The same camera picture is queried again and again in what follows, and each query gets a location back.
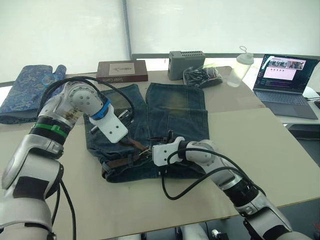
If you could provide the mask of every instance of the laptop keyboard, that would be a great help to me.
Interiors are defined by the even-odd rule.
[[[307,101],[302,95],[290,95],[265,91],[256,91],[255,94],[262,102],[308,106]]]

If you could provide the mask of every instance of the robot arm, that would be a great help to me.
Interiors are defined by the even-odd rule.
[[[154,145],[152,159],[157,166],[188,160],[199,165],[206,174],[223,167],[240,170],[220,156],[197,150],[214,152],[215,148],[210,140],[185,141],[179,136],[172,143]],[[190,150],[180,151],[172,156],[173,152],[183,149]],[[244,217],[243,224],[254,240],[310,239],[303,234],[292,232],[292,227],[286,217],[245,176],[236,171],[224,169],[212,174],[210,178],[229,197],[234,208]]]
[[[45,199],[62,179],[64,169],[57,159],[82,112],[112,143],[128,133],[106,97],[87,83],[66,83],[59,95],[46,102],[2,176],[5,194],[0,204],[0,233],[3,231],[4,239],[55,239]]]

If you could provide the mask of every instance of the brown book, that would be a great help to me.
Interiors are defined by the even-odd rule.
[[[96,79],[109,84],[147,82],[146,61],[100,61]]]

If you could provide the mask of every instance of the floor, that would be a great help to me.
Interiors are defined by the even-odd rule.
[[[319,140],[298,140],[314,161],[320,166],[320,141]],[[280,211],[290,221],[296,232],[303,233],[314,239],[316,225],[320,225],[320,199],[284,206]],[[243,218],[240,216],[229,219],[214,220],[207,222],[209,232],[217,229],[226,232],[230,240],[250,240],[250,236],[243,226]],[[205,223],[201,226],[206,231]],[[175,240],[175,229],[169,228],[159,231],[148,232],[147,240]]]

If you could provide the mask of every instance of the laptop screen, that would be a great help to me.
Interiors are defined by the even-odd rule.
[[[266,54],[253,89],[303,93],[318,62],[316,59]]]

